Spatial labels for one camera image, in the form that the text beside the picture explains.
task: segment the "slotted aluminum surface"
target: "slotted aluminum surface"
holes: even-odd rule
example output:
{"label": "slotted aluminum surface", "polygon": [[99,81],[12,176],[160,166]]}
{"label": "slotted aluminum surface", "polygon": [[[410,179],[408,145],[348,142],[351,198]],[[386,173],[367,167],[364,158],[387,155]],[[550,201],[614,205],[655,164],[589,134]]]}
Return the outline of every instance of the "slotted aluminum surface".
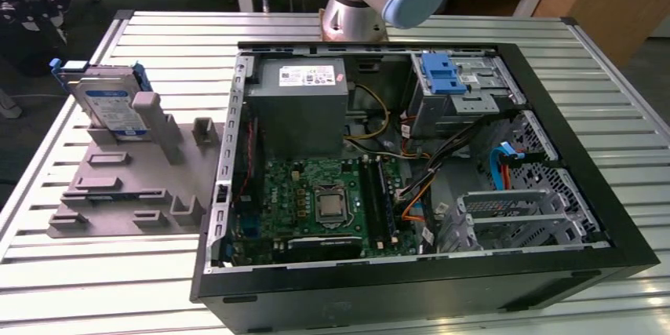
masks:
{"label": "slotted aluminum surface", "polygon": [[[667,134],[619,73],[589,41],[577,37],[579,29],[554,19],[435,17],[415,29],[391,28],[388,34],[392,41],[519,45],[662,264],[543,311],[354,326],[323,333],[670,332]],[[93,61],[139,60],[177,122],[196,116],[222,121],[235,44],[279,40],[319,40],[316,15],[136,12],[129,21],[113,22]],[[196,235],[47,236],[48,218],[85,153],[87,123],[69,99],[0,215],[3,335],[228,333],[208,310],[188,301]]]}

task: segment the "green circuit board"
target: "green circuit board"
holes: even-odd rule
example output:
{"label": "green circuit board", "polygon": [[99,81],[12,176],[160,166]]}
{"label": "green circuit board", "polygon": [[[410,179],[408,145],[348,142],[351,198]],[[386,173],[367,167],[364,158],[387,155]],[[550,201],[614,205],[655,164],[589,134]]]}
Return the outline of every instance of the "green circuit board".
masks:
{"label": "green circuit board", "polygon": [[[410,228],[395,233],[396,242],[386,247],[371,247],[367,238],[366,205],[362,198],[356,159],[311,158],[298,161],[270,160],[264,169],[263,211],[251,225],[258,226],[255,237],[243,241],[252,264],[271,264],[268,249],[272,240],[298,237],[355,236],[362,238],[362,257],[387,257],[415,253],[415,236]],[[388,158],[382,162],[384,183],[392,192],[400,187],[399,164]],[[346,219],[319,218],[326,209],[318,208],[319,199],[328,193],[343,193]]]}

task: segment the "motherboard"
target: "motherboard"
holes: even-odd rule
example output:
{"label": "motherboard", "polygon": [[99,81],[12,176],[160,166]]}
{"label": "motherboard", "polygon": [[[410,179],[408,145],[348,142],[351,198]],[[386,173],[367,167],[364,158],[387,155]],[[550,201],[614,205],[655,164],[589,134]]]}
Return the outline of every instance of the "motherboard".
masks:
{"label": "motherboard", "polygon": [[412,229],[395,227],[392,192],[400,185],[394,158],[267,161],[262,210],[239,219],[238,263],[416,253]]}

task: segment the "power supply label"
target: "power supply label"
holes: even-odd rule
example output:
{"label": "power supply label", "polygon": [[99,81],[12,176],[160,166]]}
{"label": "power supply label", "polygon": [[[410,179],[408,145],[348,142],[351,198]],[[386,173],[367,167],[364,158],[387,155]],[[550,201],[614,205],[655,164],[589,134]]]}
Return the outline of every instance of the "power supply label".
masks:
{"label": "power supply label", "polygon": [[334,66],[283,66],[279,69],[279,86],[334,86]]}
{"label": "power supply label", "polygon": [[124,139],[147,133],[147,126],[131,108],[131,97],[124,90],[87,90],[88,103],[93,113],[109,131]]}

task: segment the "ram slot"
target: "ram slot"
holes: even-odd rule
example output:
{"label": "ram slot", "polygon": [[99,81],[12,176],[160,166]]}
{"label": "ram slot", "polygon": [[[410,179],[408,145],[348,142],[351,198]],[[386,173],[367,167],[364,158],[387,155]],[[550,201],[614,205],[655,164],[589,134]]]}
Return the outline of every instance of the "ram slot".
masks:
{"label": "ram slot", "polygon": [[386,225],[384,197],[379,177],[379,162],[362,158],[358,164],[362,184],[362,198],[366,206],[367,239],[370,247],[383,249],[388,241],[388,227]]}
{"label": "ram slot", "polygon": [[390,188],[386,186],[384,170],[382,168],[382,161],[376,157],[376,175],[379,176],[379,187],[382,188],[382,205],[384,207],[386,214],[386,227],[388,231],[388,236],[391,238],[391,243],[398,243],[398,238],[395,236],[395,221],[394,221],[394,205],[391,201]]}

